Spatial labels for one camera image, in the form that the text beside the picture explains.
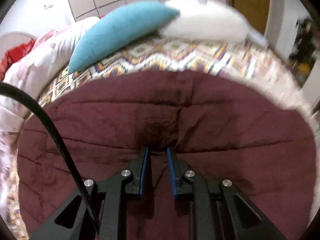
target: wall outlet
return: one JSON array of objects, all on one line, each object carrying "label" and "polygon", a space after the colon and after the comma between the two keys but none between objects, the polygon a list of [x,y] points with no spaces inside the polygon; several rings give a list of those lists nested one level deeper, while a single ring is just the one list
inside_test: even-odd
[{"label": "wall outlet", "polygon": [[45,5],[43,6],[43,8],[44,8],[45,10],[47,10],[47,9],[49,9],[49,8],[51,8],[51,7],[53,7],[53,4],[52,4],[52,3],[47,3],[47,4],[45,4]]}]

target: blue pillow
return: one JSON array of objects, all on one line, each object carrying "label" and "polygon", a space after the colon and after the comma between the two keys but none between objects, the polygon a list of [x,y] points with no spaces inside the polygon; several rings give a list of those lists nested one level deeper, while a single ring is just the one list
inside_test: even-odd
[{"label": "blue pillow", "polygon": [[83,70],[131,41],[164,26],[179,11],[159,1],[140,1],[115,9],[79,40],[68,73]]}]

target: maroon quilted blanket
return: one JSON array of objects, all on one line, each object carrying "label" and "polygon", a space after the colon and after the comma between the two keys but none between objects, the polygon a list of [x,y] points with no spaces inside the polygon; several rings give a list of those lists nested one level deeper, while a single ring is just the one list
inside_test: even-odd
[{"label": "maroon quilted blanket", "polygon": [[[188,215],[177,213],[165,149],[207,179],[230,179],[288,239],[309,221],[316,179],[313,134],[300,114],[252,89],[185,71],[147,71],[100,79],[48,104],[84,179],[110,178],[152,152],[153,198],[128,205],[128,239],[188,239]],[[33,116],[19,142],[19,199],[32,234],[75,189],[52,139]]]}]

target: black metal frame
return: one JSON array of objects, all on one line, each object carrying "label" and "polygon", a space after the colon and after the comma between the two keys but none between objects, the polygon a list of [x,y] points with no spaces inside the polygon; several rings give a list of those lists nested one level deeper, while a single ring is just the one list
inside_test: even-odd
[{"label": "black metal frame", "polygon": [[190,240],[285,240],[282,233],[230,180],[206,180],[167,149],[173,197],[190,202]]},{"label": "black metal frame", "polygon": [[[141,199],[147,172],[150,171],[148,148],[142,147],[138,159],[128,169],[100,182],[87,180],[90,199],[100,214],[100,240],[126,239],[127,200]],[[96,231],[79,190],[64,203],[30,237],[30,240],[88,240]]]}]

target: metal screw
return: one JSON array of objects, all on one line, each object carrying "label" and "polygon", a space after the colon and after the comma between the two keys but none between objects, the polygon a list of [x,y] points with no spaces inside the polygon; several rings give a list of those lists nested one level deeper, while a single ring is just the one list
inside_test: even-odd
[{"label": "metal screw", "polygon": [[185,175],[187,177],[193,177],[195,175],[195,172],[194,171],[186,171]]},{"label": "metal screw", "polygon": [[92,179],[87,179],[85,182],[84,182],[84,185],[86,187],[90,187],[93,185],[93,180]]},{"label": "metal screw", "polygon": [[130,174],[131,174],[131,171],[129,171],[129,170],[121,171],[121,175],[124,176],[124,177],[130,176]]},{"label": "metal screw", "polygon": [[225,179],[224,181],[222,181],[222,184],[226,187],[230,187],[232,185],[232,181],[229,179]]}]

